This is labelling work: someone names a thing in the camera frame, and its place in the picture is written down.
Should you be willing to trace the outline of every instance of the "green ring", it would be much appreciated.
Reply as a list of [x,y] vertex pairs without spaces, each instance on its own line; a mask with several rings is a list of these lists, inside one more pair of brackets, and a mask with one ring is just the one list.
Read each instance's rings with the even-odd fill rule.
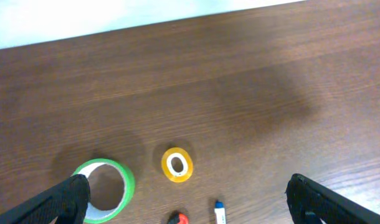
[[72,175],[78,174],[84,167],[87,167],[90,164],[93,164],[96,162],[102,162],[102,163],[106,163],[110,166],[113,166],[122,174],[123,184],[125,185],[125,193],[123,194],[123,202],[121,203],[121,205],[118,208],[116,208],[114,213],[112,213],[111,215],[109,215],[105,218],[98,219],[98,220],[91,220],[91,219],[88,219],[85,217],[84,221],[86,223],[103,223],[103,222],[107,222],[110,219],[114,218],[116,215],[118,215],[122,211],[123,208],[125,208],[126,205],[128,205],[128,203],[132,199],[133,194],[135,192],[135,177],[133,176],[132,171],[127,166],[125,166],[123,164],[119,164],[115,161],[112,161],[111,159],[92,159],[92,160],[89,160],[89,161],[85,162],[84,164],[82,164],[81,166],[79,166]]

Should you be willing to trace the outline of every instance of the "green tape roll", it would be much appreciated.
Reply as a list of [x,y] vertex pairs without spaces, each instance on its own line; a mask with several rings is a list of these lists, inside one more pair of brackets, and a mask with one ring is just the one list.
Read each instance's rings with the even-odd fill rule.
[[87,223],[103,223],[114,218],[119,212],[130,202],[135,192],[135,177],[132,171],[125,165],[121,165],[110,159],[92,159],[87,161],[78,167],[73,173],[83,174],[86,178],[89,178],[90,174],[97,168],[103,165],[114,167],[122,176],[124,189],[123,196],[118,206],[111,210],[99,210],[95,208],[91,203],[88,203],[88,209],[86,210],[85,222]]

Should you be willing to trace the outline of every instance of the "marker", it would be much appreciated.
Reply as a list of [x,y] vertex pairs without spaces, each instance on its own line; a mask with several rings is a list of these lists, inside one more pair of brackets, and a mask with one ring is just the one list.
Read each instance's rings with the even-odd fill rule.
[[226,224],[225,207],[220,201],[215,202],[216,224]]

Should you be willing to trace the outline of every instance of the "tape roll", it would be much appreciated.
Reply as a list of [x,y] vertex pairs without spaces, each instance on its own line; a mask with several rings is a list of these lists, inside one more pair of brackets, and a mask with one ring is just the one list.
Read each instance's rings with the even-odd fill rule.
[[135,177],[132,171],[125,165],[121,165],[110,159],[92,159],[81,166],[73,173],[83,174],[86,178],[89,178],[90,174],[97,168],[103,165],[114,167],[121,175],[123,180],[123,195],[118,206],[111,210],[99,210],[95,208],[91,203],[88,203],[86,210],[85,222],[87,223],[103,223],[114,218],[119,212],[130,202],[135,192]]
[[[183,170],[181,172],[176,172],[173,169],[172,160],[174,158],[178,158],[182,162]],[[164,153],[163,158],[161,159],[161,166],[165,176],[176,183],[188,180],[193,171],[192,160],[188,152],[179,147],[173,147]]]

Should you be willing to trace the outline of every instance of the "yellow ring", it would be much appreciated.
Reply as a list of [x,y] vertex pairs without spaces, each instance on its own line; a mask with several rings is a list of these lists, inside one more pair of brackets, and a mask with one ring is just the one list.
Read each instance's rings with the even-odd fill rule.
[[[181,154],[184,159],[186,160],[187,164],[188,164],[188,171],[180,176],[180,177],[177,177],[177,176],[174,176],[168,169],[168,165],[167,165],[167,160],[168,160],[168,157],[174,153],[179,153]],[[188,154],[188,152],[186,152],[184,149],[182,148],[179,148],[179,147],[173,147],[171,149],[168,149],[164,155],[163,155],[163,158],[161,159],[161,167],[163,168],[163,172],[165,174],[165,176],[175,182],[175,183],[181,183],[181,182],[184,182],[186,180],[188,180],[188,178],[191,177],[191,174],[192,174],[192,171],[193,171],[193,165],[192,165],[192,160]]]

